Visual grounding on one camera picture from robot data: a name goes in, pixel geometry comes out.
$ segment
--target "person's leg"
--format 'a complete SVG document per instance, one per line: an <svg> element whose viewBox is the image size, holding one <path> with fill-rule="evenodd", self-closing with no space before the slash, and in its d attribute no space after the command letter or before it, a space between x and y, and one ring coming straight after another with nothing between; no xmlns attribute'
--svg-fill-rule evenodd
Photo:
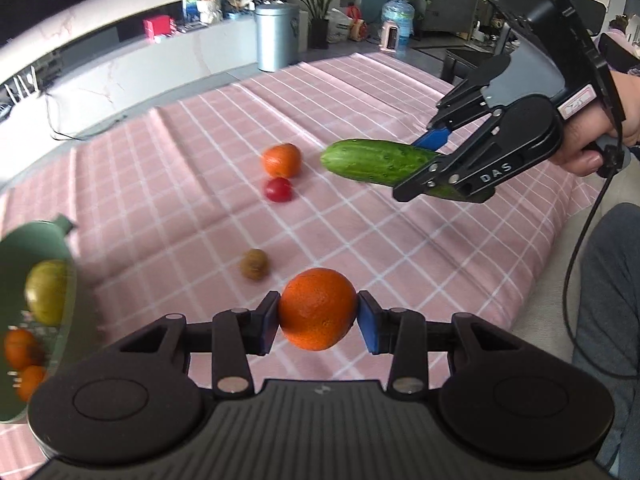
<svg viewBox="0 0 640 480"><path fill-rule="evenodd" d="M636 375L640 362L639 207L619 204L602 218L587 243L580 268L578 345L605 370ZM609 468L618 455L618 477L640 479L638 381L616 380L597 372L577 350L574 365L601 381L616 407L598 462Z"/></svg>

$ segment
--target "label sticker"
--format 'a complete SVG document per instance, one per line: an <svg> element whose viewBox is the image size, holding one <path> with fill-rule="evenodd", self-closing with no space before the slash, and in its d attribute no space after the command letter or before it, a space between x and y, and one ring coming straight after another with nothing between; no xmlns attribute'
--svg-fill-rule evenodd
<svg viewBox="0 0 640 480"><path fill-rule="evenodd" d="M567 120L572 115L577 114L595 98L596 92L593 89L593 86L587 85L568 101L561 104L558 107L558 111L560 112L560 115L562 115L562 118Z"/></svg>

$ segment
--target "plant pot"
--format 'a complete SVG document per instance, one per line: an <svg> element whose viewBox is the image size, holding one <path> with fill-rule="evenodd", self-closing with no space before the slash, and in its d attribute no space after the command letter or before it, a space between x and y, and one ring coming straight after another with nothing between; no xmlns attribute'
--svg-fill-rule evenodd
<svg viewBox="0 0 640 480"><path fill-rule="evenodd" d="M329 48L326 40L329 34L329 20L311 20L309 27L309 48Z"/></svg>

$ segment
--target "tangerine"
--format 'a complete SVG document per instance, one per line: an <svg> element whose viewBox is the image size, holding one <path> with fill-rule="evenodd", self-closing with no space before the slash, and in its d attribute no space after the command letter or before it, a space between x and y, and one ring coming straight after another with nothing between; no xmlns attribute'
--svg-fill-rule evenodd
<svg viewBox="0 0 640 480"><path fill-rule="evenodd" d="M40 383L44 381L47 371L43 366L29 366L20 372L20 384L16 392L24 402L29 402Z"/></svg>
<svg viewBox="0 0 640 480"><path fill-rule="evenodd" d="M278 304L285 337L303 350L327 350L347 335L357 311L356 290L340 272L309 269L284 288Z"/></svg>
<svg viewBox="0 0 640 480"><path fill-rule="evenodd" d="M14 370L24 370L44 361L44 352L36 337L23 328L9 330L4 336L4 356Z"/></svg>
<svg viewBox="0 0 640 480"><path fill-rule="evenodd" d="M291 143L273 146L262 154L262 166L273 178L292 178L300 173L302 153Z"/></svg>

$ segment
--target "person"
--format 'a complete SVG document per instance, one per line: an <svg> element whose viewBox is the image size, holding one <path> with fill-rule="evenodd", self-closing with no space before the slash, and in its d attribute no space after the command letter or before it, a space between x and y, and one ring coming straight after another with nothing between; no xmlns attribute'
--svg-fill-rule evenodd
<svg viewBox="0 0 640 480"><path fill-rule="evenodd" d="M624 143L640 137L640 78L612 72L625 109ZM598 102L571 118L551 161L576 175L596 171L602 157L583 148L602 134L615 136ZM623 203L594 227L580 261L576 339L600 367L615 374L640 372L640 207ZM640 479L640 381L617 380L591 367L578 351L574 365L609 390L615 405L612 428L597 462L621 480Z"/></svg>
<svg viewBox="0 0 640 480"><path fill-rule="evenodd" d="M632 45L626 38L626 28L628 24L628 17L620 14L617 15L613 20L609 22L609 30L597 35L593 43L598 46L598 44L600 43L600 37L603 34L606 34L626 51L638 57L638 55L640 54L638 47Z"/></svg>

